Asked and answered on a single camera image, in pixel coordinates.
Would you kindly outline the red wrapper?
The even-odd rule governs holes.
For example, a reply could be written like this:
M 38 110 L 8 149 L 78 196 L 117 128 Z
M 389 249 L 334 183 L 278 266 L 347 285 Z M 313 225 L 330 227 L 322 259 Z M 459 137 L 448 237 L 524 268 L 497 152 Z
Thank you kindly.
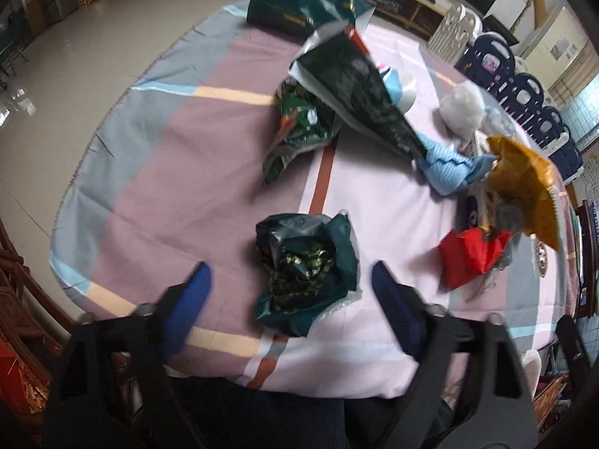
M 492 226 L 451 230 L 438 246 L 446 287 L 456 290 L 487 274 L 504 254 L 511 236 Z

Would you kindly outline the yellow snack bag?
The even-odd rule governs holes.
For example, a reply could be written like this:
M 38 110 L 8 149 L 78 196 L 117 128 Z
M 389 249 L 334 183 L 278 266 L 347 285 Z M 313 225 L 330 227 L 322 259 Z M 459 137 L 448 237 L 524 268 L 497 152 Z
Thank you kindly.
M 502 200 L 523 216 L 522 231 L 534 234 L 546 246 L 559 251 L 559 193 L 552 163 L 533 149 L 505 136 L 487 138 L 496 164 L 487 184 Z

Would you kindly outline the dark green foil wrapper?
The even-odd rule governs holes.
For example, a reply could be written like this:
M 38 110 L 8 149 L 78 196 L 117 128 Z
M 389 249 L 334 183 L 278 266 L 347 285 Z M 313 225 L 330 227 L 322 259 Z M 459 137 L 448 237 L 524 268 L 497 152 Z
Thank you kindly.
M 315 322 L 361 299 L 358 242 L 347 212 L 271 215 L 256 225 L 268 282 L 255 319 L 275 333 L 306 337 Z

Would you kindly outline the light blue cloth rag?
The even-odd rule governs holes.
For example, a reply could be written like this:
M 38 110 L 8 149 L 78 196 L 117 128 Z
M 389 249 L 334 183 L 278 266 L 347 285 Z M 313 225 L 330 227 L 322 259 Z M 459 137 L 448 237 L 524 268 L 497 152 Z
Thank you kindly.
M 415 160 L 416 165 L 432 189 L 442 197 L 483 180 L 498 161 L 491 154 L 470 158 L 424 134 L 417 133 L 417 137 L 425 146 L 426 153 L 424 158 Z

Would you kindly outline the white plastic bag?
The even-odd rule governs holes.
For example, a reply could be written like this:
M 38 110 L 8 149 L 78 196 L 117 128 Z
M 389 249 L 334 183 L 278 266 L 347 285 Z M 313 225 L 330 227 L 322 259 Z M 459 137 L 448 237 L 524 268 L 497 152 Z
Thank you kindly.
M 444 96 L 439 105 L 440 116 L 462 142 L 467 143 L 480 129 L 485 116 L 481 89 L 471 81 L 464 81 Z

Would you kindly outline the green snack wrapper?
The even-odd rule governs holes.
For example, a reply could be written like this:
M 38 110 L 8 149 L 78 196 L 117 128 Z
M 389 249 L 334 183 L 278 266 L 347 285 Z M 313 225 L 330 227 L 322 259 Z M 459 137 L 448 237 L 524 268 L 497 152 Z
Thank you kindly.
M 344 120 L 292 77 L 281 82 L 279 129 L 266 155 L 263 183 L 277 181 L 298 155 L 324 148 L 332 143 Z

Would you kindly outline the large dark green snack bag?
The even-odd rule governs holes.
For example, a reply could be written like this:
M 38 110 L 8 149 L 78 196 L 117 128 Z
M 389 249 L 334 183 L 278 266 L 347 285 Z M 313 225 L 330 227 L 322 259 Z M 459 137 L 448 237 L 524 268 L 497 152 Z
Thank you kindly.
M 425 159 L 425 145 L 392 101 L 358 31 L 329 22 L 305 41 L 288 74 L 349 127 L 408 161 Z

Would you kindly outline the striped paper cup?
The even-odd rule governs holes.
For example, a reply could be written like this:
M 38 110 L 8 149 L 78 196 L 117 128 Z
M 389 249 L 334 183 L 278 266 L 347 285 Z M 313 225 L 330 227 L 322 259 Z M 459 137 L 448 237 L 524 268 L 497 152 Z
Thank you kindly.
M 378 68 L 392 103 L 402 114 L 406 114 L 414 105 L 417 88 L 413 76 L 391 66 Z

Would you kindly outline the plaid pastel tablecloth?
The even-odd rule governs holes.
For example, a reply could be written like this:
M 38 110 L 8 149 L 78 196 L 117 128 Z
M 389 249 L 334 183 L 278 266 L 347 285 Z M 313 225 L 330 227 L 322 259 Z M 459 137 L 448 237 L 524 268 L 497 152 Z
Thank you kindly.
M 376 262 L 455 314 L 501 314 L 519 351 L 539 350 L 576 308 L 572 206 L 559 190 L 562 246 L 517 242 L 496 277 L 453 292 L 438 246 L 464 214 L 393 151 L 351 129 L 298 157 L 271 186 L 262 162 L 278 128 L 274 94 L 298 44 L 225 6 L 164 52 L 112 108 L 62 200 L 51 267 L 67 295 L 99 317 L 125 316 L 211 266 L 208 302 L 174 370 L 315 397 L 395 397 L 415 371 L 375 300 Z M 286 339 L 256 322 L 267 275 L 255 227 L 273 214 L 349 216 L 361 297 Z

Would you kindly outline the clear crumpled plastic wrapper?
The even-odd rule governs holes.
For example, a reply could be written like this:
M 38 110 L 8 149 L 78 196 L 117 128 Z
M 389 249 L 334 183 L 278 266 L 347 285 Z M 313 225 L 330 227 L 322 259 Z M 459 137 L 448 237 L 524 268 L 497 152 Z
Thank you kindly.
M 501 107 L 487 106 L 481 121 L 481 131 L 488 136 L 516 137 L 514 121 Z

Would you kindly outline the white air conditioner cabinet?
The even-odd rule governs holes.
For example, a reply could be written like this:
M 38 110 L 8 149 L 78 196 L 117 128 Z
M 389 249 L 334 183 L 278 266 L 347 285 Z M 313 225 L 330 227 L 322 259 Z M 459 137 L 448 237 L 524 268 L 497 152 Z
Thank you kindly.
M 578 57 L 588 37 L 569 8 L 562 6 L 535 31 L 523 48 L 527 72 L 549 89 Z

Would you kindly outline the white plastic chair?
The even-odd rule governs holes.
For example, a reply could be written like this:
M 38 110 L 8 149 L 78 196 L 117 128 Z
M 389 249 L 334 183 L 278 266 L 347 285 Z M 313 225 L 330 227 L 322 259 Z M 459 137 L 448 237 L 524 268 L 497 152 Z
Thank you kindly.
M 428 40 L 428 51 L 455 66 L 482 33 L 480 17 L 463 4 L 453 5 Z

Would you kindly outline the dark green gift bag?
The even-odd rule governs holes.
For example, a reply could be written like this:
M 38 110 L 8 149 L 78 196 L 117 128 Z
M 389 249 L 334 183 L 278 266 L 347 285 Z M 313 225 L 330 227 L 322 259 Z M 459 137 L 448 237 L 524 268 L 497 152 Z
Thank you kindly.
M 247 23 L 306 39 L 322 25 L 346 21 L 368 26 L 375 7 L 367 0 L 250 0 Z

